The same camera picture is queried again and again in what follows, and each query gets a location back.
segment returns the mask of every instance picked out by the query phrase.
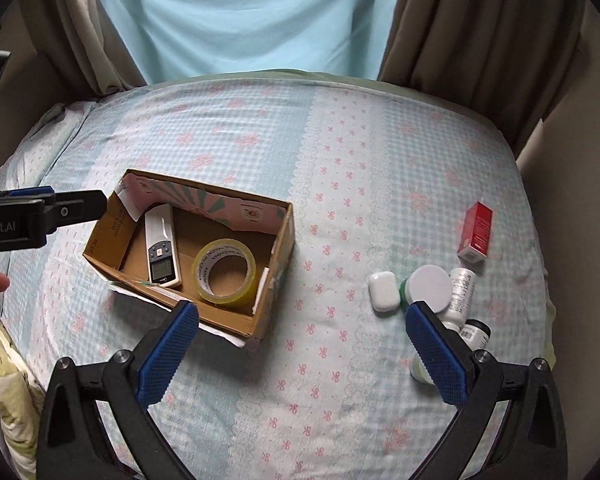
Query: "wall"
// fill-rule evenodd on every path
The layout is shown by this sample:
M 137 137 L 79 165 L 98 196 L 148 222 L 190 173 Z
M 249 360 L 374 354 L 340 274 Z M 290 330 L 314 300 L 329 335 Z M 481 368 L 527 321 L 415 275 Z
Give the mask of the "wall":
M 587 73 L 519 160 L 557 307 L 554 375 L 570 479 L 600 456 L 600 16 L 591 5 L 583 38 Z
M 1 166 L 46 110 L 71 99 L 51 63 L 36 52 L 17 0 L 0 25 L 0 50 L 11 52 L 0 80 Z

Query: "cardboard box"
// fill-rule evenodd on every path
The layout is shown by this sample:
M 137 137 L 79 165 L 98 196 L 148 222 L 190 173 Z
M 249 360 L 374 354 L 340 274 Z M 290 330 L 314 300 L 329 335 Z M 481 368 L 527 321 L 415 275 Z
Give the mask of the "cardboard box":
M 458 256 L 471 264 L 482 261 L 489 252 L 493 211 L 476 202 L 466 212 Z
M 152 205 L 171 203 L 182 284 L 164 288 L 149 283 L 142 214 Z M 197 304 L 200 327 L 237 346 L 256 346 L 267 331 L 280 277 L 294 245 L 293 206 L 265 196 L 210 186 L 172 176 L 126 170 L 96 222 L 84 250 L 87 261 L 115 283 L 113 290 L 166 309 L 179 300 Z M 258 293 L 254 305 L 220 308 L 197 294 L 192 274 L 200 249 L 213 240 L 233 238 L 256 260 Z M 216 294 L 235 290 L 244 281 L 244 261 L 220 260 L 211 286 Z

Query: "white bottle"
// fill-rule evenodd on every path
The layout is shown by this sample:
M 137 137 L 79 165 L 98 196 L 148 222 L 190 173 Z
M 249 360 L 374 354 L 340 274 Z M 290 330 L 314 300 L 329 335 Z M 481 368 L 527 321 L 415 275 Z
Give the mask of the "white bottle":
M 448 307 L 438 314 L 441 321 L 464 326 L 469 316 L 469 307 L 474 297 L 475 272 L 458 267 L 449 273 L 453 289 Z
M 460 331 L 460 337 L 472 350 L 484 350 L 491 337 L 491 329 L 477 319 L 467 319 L 466 325 Z
M 454 332 L 460 332 L 460 328 L 453 323 L 443 321 L 442 324 L 449 330 L 453 330 Z M 418 354 L 416 354 L 411 360 L 411 363 L 409 364 L 409 371 L 411 373 L 411 377 L 413 377 L 417 381 L 426 384 L 433 384 L 433 380 L 431 379 L 429 372 L 427 372 L 427 369 L 425 368 L 425 365 Z

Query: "metal screw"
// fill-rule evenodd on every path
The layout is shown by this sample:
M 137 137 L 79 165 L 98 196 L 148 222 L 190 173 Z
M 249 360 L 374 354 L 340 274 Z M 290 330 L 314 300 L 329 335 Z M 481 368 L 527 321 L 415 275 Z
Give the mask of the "metal screw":
M 113 360 L 117 363 L 126 363 L 129 361 L 131 357 L 131 352 L 129 350 L 118 350 L 115 354 L 113 354 Z
M 61 357 L 60 359 L 58 359 L 57 366 L 61 370 L 66 370 L 70 364 L 71 364 L 71 359 L 69 359 L 68 357 Z
M 493 356 L 486 350 L 476 350 L 474 355 L 475 360 L 477 360 L 479 363 L 486 363 L 487 361 L 491 361 L 493 359 Z
M 541 357 L 536 357 L 533 361 L 531 361 L 531 364 L 541 372 L 544 372 L 549 369 L 549 363 Z

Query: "blue gripper pad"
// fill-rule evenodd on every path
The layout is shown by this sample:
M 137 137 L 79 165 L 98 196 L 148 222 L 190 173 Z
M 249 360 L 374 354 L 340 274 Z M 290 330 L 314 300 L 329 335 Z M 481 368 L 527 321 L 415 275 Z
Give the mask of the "blue gripper pad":
M 138 369 L 136 397 L 144 409 L 162 400 L 189 344 L 196 336 L 199 322 L 197 306 L 187 301 Z
M 409 339 L 422 359 L 442 400 L 453 406 L 464 406 L 467 399 L 466 369 L 422 309 L 423 307 L 417 303 L 407 307 L 404 322 Z

